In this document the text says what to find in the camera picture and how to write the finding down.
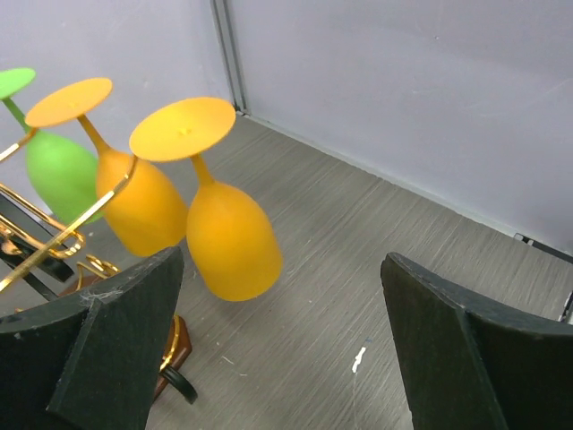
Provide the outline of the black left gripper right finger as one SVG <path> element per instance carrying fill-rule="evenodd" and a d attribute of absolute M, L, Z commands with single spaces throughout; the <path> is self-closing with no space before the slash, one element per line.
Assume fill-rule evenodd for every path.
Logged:
<path fill-rule="evenodd" d="M 398 253 L 381 285 L 415 429 L 570 429 L 572 327 Z"/>

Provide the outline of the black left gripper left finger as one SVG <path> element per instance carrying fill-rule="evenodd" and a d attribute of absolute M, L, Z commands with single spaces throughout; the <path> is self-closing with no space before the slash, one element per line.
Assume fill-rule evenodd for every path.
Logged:
<path fill-rule="evenodd" d="M 3 429 L 143 429 L 184 273 L 177 246 L 1 320 Z"/>

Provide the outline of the orange wine glass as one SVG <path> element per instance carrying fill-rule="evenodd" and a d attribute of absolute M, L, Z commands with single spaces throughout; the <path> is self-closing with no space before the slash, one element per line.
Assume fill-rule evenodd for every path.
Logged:
<path fill-rule="evenodd" d="M 183 99 L 145 117 L 129 146 L 147 161 L 192 162 L 198 189 L 186 219 L 190 255 L 215 296 L 243 302 L 277 282 L 283 259 L 265 211 L 247 193 L 218 181 L 202 157 L 227 137 L 235 120 L 235 108 L 225 99 Z"/>
<path fill-rule="evenodd" d="M 107 77 L 89 78 L 63 87 L 29 110 L 27 125 L 48 128 L 78 120 L 98 154 L 96 195 L 101 198 L 128 172 L 133 156 L 114 149 L 87 118 L 113 89 Z M 187 205 L 159 168 L 139 159 L 127 186 L 103 209 L 103 216 L 132 254 L 148 257 L 179 245 L 185 237 Z"/>

